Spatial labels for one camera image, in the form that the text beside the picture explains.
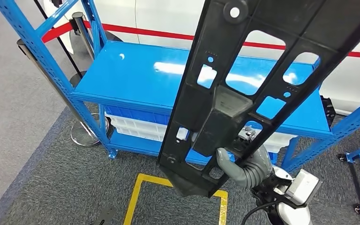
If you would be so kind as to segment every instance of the red barrier rope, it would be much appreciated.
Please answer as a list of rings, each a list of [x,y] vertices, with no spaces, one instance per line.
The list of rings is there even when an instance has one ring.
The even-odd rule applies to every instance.
[[[88,21],[85,21],[85,26],[87,28],[90,28],[90,23]],[[105,23],[103,23],[103,29],[109,30],[109,31],[157,36],[157,37],[164,37],[164,38],[176,38],[176,39],[183,39],[183,40],[193,40],[194,39],[194,36],[192,36],[192,35],[176,34],[176,33],[156,31],[156,30],[146,30],[146,29],[133,28],[133,27],[124,27],[124,26],[111,25],[111,24],[105,24]],[[48,31],[43,36],[42,41],[44,43],[46,43],[60,35],[67,33],[70,30],[72,30],[72,27],[71,27],[71,24],[68,22],[64,25],[61,25],[57,28],[53,28],[50,31]],[[256,43],[256,42],[245,42],[245,43],[243,43],[243,45],[249,46],[249,47],[257,47],[257,48],[285,50],[284,45],[272,45],[272,44],[263,44],[263,43]],[[360,52],[350,52],[348,54],[348,56],[360,58]]]

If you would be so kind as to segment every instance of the car door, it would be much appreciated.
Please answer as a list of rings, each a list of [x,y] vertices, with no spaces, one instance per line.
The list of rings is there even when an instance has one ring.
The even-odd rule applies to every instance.
[[[140,43],[189,49],[192,40],[158,37],[154,32],[170,32],[175,37],[179,34],[193,36],[203,3],[204,0],[136,0],[137,28],[153,34],[139,34]]]

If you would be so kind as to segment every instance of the mounting hole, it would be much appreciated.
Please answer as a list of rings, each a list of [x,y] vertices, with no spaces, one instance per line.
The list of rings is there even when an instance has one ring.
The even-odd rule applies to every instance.
[[[237,18],[240,15],[240,9],[237,7],[233,7],[232,9],[230,9],[230,16],[232,18]]]

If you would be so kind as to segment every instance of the rectangular hole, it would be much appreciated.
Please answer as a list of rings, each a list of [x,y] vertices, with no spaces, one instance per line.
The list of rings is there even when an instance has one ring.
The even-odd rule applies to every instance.
[[[313,73],[314,69],[319,66],[319,57],[318,55],[311,52],[303,52],[299,54],[293,62],[303,61],[308,64],[311,64],[311,69],[300,68],[302,64],[294,64],[290,66],[282,76],[283,80],[287,83],[293,85],[300,85],[306,81],[306,79]]]
[[[179,140],[185,141],[188,138],[188,133],[189,133],[189,130],[187,128],[179,127],[179,130],[177,131],[176,138],[179,139]]]
[[[205,168],[205,165],[202,165],[201,163],[196,163],[196,162],[201,162],[201,161],[206,161],[208,162],[210,160],[210,157],[205,157],[201,154],[199,154],[198,152],[194,151],[193,149],[190,149],[190,151],[188,152],[187,156],[186,156],[186,163],[191,166],[194,169],[197,170],[203,170]]]
[[[213,80],[215,79],[217,71],[212,67],[204,64],[198,75],[197,84],[209,89],[212,86]]]
[[[256,112],[262,116],[272,119],[282,109],[282,107],[284,107],[285,104],[286,102],[282,101],[281,99],[267,96]]]
[[[217,180],[220,179],[221,176],[223,176],[223,175],[224,175],[224,172],[218,167],[213,167],[209,172],[209,176],[211,178],[217,179]]]
[[[277,37],[271,36],[259,30],[249,33],[246,40],[249,45],[270,44],[283,46],[285,42]],[[263,84],[267,75],[270,73],[284,49],[256,48],[252,46],[243,46],[230,73],[225,78],[225,82],[231,88],[244,93],[253,95]]]

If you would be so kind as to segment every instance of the gray carpet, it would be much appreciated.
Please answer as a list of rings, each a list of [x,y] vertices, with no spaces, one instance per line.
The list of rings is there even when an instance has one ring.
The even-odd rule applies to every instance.
[[[108,205],[113,205],[115,210],[110,224],[123,224],[138,173],[164,177],[155,165],[156,159],[119,152],[114,160],[110,160],[101,146],[78,147],[69,139],[74,119],[60,118],[64,120],[61,130],[45,153],[39,154],[39,157],[33,155],[30,160],[37,164],[28,163],[28,169],[21,172],[29,173],[28,178],[15,187],[9,187],[1,199],[0,224],[89,225]],[[299,149],[310,141],[302,139]],[[360,166],[358,163],[350,166],[336,158],[337,153],[359,147],[360,130],[357,130],[303,166],[324,182],[310,204],[315,225],[360,224],[360,216],[353,212],[352,207],[354,203],[360,203],[360,190],[352,178],[352,171],[355,170],[360,183]],[[238,225],[243,216],[255,207],[255,200],[248,190],[236,187],[231,180],[222,189],[228,192],[226,224]],[[218,224],[218,210],[217,197],[180,198],[172,188],[144,183],[132,224]],[[266,225],[269,222],[260,211],[251,216],[247,224]]]

